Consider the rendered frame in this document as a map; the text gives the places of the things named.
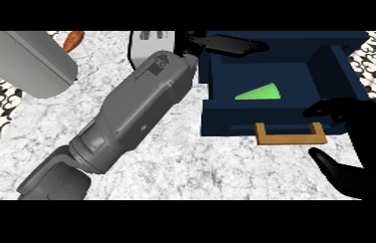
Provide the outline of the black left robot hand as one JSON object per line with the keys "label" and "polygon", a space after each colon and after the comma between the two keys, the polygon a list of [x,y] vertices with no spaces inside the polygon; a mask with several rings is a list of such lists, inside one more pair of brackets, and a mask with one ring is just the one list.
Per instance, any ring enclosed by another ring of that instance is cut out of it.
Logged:
{"label": "black left robot hand", "polygon": [[221,34],[208,35],[206,31],[175,31],[174,53],[196,57],[202,52],[241,58],[258,52],[267,52],[264,42],[241,39]]}

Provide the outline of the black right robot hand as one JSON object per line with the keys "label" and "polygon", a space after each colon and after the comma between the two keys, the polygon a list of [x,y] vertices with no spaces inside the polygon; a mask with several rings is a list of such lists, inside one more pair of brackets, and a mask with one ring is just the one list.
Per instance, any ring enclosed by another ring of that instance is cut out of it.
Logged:
{"label": "black right robot hand", "polygon": [[346,196],[376,201],[376,103],[354,98],[318,101],[303,112],[306,118],[330,116],[343,124],[361,167],[339,163],[318,148],[308,154],[328,183]]}

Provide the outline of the navy blue open drawer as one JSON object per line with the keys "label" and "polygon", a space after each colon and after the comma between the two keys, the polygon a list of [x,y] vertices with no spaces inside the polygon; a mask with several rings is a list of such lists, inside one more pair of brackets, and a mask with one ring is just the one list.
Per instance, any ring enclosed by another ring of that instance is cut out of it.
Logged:
{"label": "navy blue open drawer", "polygon": [[227,31],[227,36],[268,45],[241,58],[205,52],[199,81],[212,100],[233,101],[244,92],[275,84],[290,103],[321,99],[368,98],[348,56],[368,39],[362,31]]}

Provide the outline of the white cup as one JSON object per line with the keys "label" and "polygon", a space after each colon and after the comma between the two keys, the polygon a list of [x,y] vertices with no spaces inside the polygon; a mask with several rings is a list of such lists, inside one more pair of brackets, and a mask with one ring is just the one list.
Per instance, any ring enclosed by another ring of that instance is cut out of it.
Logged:
{"label": "white cup", "polygon": [[147,57],[157,51],[172,51],[175,47],[174,31],[132,31],[128,43],[128,61],[135,69]]}

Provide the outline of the green wedge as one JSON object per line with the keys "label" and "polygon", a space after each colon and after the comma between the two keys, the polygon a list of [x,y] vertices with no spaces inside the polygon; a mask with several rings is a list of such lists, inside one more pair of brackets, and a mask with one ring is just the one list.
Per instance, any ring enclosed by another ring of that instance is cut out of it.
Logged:
{"label": "green wedge", "polygon": [[280,93],[274,83],[270,83],[256,89],[239,94],[234,97],[239,101],[244,100],[278,100]]}

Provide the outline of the orange carrot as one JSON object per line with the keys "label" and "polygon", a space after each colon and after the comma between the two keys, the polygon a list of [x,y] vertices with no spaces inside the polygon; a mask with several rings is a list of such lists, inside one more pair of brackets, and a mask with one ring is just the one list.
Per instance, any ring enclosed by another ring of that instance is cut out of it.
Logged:
{"label": "orange carrot", "polygon": [[85,35],[84,31],[72,31],[68,34],[68,37],[66,37],[65,43],[63,43],[63,51],[66,53],[69,53],[76,48],[76,46],[81,44],[84,35]]}

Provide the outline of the grey rounded appliance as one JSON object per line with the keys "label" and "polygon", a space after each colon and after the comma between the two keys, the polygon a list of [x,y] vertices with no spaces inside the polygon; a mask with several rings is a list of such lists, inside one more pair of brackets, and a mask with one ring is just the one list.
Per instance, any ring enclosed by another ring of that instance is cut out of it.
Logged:
{"label": "grey rounded appliance", "polygon": [[48,99],[76,77],[78,65],[45,31],[0,31],[0,79],[34,98]]}

